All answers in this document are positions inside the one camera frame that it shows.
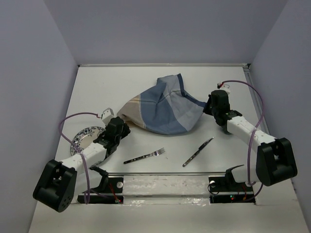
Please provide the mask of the blue beige checked cloth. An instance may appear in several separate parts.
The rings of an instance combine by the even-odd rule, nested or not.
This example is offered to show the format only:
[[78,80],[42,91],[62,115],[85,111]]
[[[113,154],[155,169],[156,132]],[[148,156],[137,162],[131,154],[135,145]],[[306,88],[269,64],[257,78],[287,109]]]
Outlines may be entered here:
[[190,95],[181,74],[158,78],[156,85],[130,99],[117,113],[124,121],[162,135],[193,129],[206,103]]

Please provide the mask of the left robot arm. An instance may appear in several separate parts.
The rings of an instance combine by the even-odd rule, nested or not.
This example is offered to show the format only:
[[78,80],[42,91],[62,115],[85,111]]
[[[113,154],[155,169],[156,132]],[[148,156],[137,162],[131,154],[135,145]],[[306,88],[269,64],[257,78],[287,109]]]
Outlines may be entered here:
[[60,162],[48,161],[33,198],[61,213],[76,196],[92,189],[104,191],[109,184],[108,172],[97,165],[111,156],[129,133],[129,126],[120,117],[112,118],[88,147]]

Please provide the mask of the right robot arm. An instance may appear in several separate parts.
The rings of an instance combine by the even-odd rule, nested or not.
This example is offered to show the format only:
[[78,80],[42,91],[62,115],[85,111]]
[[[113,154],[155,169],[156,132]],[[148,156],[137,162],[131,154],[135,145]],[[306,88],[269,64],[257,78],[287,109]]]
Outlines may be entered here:
[[272,186],[297,176],[298,170],[290,141],[266,134],[248,122],[241,113],[232,110],[226,91],[212,91],[204,113],[213,116],[216,124],[225,133],[238,137],[250,146],[249,156],[253,152],[256,154],[254,165],[247,158],[245,165],[226,170],[224,185],[228,190],[237,189],[241,183],[251,186],[260,182],[264,186]]

